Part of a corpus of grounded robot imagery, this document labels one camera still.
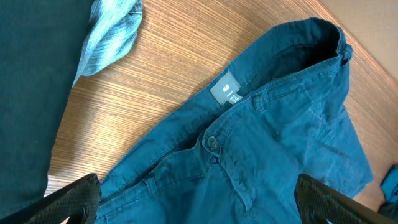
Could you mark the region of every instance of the seam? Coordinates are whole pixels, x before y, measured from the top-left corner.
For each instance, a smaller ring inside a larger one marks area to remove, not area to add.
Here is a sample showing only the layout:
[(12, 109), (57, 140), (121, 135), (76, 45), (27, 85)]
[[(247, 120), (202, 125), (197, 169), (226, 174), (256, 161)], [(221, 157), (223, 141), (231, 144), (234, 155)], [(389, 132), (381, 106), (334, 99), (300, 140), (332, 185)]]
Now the seam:
[[(176, 182), (170, 182), (169, 184), (164, 185), (163, 187), (157, 189), (159, 194), (158, 194), (157, 197), (152, 198), (152, 200), (156, 200), (157, 198), (160, 197), (160, 195), (163, 195), (164, 193), (163, 193), (163, 192), (160, 192), (160, 191), (161, 191), (161, 190), (164, 190), (165, 188), (169, 187), (170, 185), (177, 185), (177, 184), (183, 182), (184, 180), (195, 180), (195, 179), (200, 179), (200, 178), (203, 177), (203, 176), (204, 176), (204, 174), (201, 174), (201, 175), (189, 177), (189, 178), (186, 178), (186, 179), (178, 179), (178, 181), (176, 181)], [(139, 202), (139, 201), (141, 201), (141, 200), (149, 199), (149, 198), (151, 198), (151, 196), (150, 196), (150, 195), (146, 195), (145, 197), (137, 198), (136, 200), (134, 200), (134, 201), (132, 201), (132, 202), (128, 202), (128, 203), (126, 203), (126, 204), (124, 204), (124, 205), (120, 205), (120, 206), (118, 206), (117, 208), (113, 209), (112, 211), (110, 211), (110, 212), (108, 212), (108, 213), (105, 213), (105, 214), (103, 215), (103, 217), (105, 217), (106, 221), (108, 221), (108, 218), (109, 218), (111, 215), (113, 215), (115, 212), (123, 212), (123, 211), (127, 210), (128, 207), (129, 207), (130, 205), (132, 205), (132, 204), (134, 204), (134, 203), (136, 203), (136, 202)]]

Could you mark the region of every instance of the belt loop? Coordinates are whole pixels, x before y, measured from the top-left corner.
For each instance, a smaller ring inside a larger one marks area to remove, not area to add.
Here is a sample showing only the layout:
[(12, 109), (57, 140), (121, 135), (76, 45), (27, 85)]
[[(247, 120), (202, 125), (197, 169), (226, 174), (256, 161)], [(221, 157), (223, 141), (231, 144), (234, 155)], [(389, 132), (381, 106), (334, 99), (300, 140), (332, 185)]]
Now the belt loop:
[(159, 196), (159, 193), (157, 191), (157, 187), (156, 187), (156, 183), (153, 177), (147, 177), (144, 180), (142, 180), (145, 185), (148, 188), (149, 191), (149, 195), (150, 197), (153, 198), (157, 198)]
[(259, 113), (263, 113), (264, 111), (266, 111), (266, 106), (264, 104), (264, 101), (262, 99), (262, 95), (256, 95), (253, 96), (253, 104), (254, 104), (254, 108), (256, 109), (256, 111), (258, 111)]

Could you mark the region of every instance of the black plastic object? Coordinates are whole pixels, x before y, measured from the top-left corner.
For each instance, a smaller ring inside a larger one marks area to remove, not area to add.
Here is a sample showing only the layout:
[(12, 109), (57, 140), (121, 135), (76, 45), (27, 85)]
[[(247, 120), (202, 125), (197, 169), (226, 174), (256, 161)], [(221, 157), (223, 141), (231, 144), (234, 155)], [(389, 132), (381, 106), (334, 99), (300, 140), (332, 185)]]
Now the black plastic object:
[(100, 200), (101, 188), (97, 175), (88, 174), (27, 208), (3, 218), (0, 224), (59, 224), (68, 217), (67, 224), (91, 224), (96, 219)]
[(303, 224), (398, 224), (306, 174), (299, 175), (294, 197)]

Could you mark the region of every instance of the denim fabric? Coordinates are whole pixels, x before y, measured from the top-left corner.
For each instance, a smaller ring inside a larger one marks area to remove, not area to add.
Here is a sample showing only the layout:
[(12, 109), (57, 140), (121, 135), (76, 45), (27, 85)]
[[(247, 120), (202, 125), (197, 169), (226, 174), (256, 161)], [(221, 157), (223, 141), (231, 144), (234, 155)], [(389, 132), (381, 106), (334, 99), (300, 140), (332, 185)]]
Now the denim fabric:
[(125, 56), (142, 20), (141, 0), (95, 0), (73, 84)]
[(0, 1), (0, 218), (44, 195), (92, 3)]
[[(373, 177), (343, 106), (351, 56), (327, 21), (272, 28), (116, 164), (97, 223), (301, 223), (301, 173), (353, 197)], [(243, 98), (220, 105), (228, 72)]]

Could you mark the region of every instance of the light blue cloth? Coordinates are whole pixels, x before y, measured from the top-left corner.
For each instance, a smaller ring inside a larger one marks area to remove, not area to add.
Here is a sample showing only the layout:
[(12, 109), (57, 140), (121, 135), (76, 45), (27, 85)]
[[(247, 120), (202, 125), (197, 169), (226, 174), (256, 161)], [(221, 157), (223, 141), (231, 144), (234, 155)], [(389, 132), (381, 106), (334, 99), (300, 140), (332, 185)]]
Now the light blue cloth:
[(125, 56), (141, 20), (141, 0), (95, 0), (73, 84), (81, 75), (94, 75)]

